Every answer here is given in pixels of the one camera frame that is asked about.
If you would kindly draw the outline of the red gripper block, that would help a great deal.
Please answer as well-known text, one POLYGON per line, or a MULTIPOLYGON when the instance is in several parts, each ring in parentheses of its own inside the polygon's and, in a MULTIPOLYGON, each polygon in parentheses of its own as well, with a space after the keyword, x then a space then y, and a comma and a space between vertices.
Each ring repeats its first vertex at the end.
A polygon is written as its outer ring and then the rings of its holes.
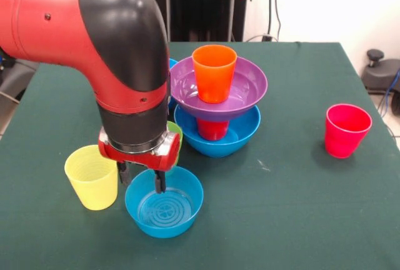
POLYGON ((98 148, 100 154, 113 161, 117 161, 117 171, 120 182, 124 186, 130 184, 130 170, 125 162, 136 163, 155 169, 155 190, 157 194, 166 191, 165 172, 169 171, 178 156, 180 136, 168 128, 157 140, 139 146, 117 145, 108 138, 104 128, 99 133, 98 148))

